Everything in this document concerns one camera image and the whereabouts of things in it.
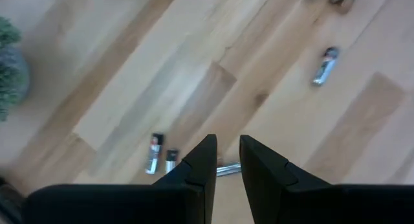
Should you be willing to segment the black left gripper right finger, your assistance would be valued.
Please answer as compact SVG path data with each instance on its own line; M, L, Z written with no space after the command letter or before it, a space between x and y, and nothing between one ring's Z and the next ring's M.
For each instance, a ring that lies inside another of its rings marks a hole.
M414 224L413 185L330 184L249 135L239 156L255 224Z

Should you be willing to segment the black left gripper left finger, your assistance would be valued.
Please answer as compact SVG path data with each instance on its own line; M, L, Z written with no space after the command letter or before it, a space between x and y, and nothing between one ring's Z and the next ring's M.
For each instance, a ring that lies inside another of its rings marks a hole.
M217 137L151 185L53 185L31 193L24 224L211 224Z

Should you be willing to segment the green plant in patterned pot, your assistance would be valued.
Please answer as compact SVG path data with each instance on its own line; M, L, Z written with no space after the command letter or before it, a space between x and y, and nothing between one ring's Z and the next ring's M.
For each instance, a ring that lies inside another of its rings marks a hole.
M0 122L26 97L30 72L18 48L21 32L9 19L0 16Z

